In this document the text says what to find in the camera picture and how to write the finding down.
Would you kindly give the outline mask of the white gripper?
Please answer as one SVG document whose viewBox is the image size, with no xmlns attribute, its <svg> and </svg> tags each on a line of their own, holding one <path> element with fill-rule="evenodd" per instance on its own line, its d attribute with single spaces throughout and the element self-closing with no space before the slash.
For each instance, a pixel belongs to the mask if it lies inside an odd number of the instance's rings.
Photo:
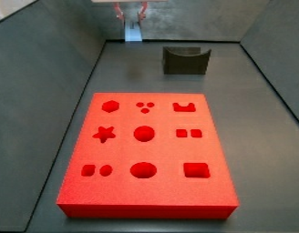
<svg viewBox="0 0 299 233">
<path fill-rule="evenodd" d="M 145 10 L 148 7 L 147 2 L 168 2 L 168 0 L 91 0 L 92 3 L 113 3 L 113 8 L 116 11 L 116 18 L 124 21 L 124 13 L 120 8 L 120 3 L 141 2 L 141 9 L 137 13 L 139 20 L 143 21 L 145 18 Z"/>
</svg>

